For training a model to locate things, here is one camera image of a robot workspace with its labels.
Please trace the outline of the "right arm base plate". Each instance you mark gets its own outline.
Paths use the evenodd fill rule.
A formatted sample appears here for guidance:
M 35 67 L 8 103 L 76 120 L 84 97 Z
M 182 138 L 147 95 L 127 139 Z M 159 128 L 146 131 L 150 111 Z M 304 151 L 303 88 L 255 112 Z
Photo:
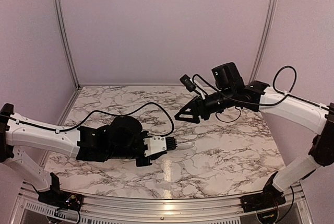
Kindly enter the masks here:
M 258 211 L 285 204 L 283 195 L 273 196 L 271 193 L 255 193 L 241 197 L 241 206 L 245 213 Z

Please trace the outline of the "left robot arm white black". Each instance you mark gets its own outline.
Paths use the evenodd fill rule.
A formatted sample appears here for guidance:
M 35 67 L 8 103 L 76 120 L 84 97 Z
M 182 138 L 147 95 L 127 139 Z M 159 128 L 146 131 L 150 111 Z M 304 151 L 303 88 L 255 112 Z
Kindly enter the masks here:
M 131 116 L 117 116 L 111 124 L 98 128 L 65 128 L 25 118 L 6 103 L 1 108 L 1 162 L 21 173 L 37 191 L 45 192 L 55 206 L 66 201 L 58 177 L 37 165 L 21 146 L 57 152 L 80 161 L 130 159 L 138 167 L 151 165 L 166 151 L 165 137 L 150 136 Z

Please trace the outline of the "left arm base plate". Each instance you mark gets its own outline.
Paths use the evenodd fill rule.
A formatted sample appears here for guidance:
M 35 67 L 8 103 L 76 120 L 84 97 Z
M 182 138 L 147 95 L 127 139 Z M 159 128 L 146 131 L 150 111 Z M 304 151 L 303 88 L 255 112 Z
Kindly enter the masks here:
M 68 191 L 61 191 L 59 194 L 47 191 L 39 193 L 38 201 L 60 209 L 80 211 L 83 198 L 81 194 Z

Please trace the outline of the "white remote control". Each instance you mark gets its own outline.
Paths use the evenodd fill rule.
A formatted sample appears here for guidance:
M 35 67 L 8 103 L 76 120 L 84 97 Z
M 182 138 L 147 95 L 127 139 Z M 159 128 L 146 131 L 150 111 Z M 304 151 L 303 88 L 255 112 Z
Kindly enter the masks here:
M 176 150 L 192 149 L 195 146 L 194 142 L 178 143 Z

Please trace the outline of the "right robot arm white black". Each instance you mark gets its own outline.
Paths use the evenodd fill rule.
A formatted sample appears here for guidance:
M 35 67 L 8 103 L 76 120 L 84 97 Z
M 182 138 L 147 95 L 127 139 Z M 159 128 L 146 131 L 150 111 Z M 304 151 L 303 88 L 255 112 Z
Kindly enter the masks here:
M 208 120 L 212 114 L 238 107 L 279 116 L 316 135 L 306 156 L 295 159 L 267 181 L 258 197 L 263 207 L 270 207 L 293 183 L 308 177 L 320 167 L 333 164 L 332 103 L 323 105 L 311 102 L 261 81 L 254 80 L 245 85 L 233 62 L 217 66 L 211 71 L 216 85 L 213 87 L 215 92 L 210 95 L 195 83 L 197 75 L 183 75 L 180 78 L 185 88 L 196 92 L 198 96 L 179 110 L 175 115 L 176 120 L 198 124 L 201 120 Z

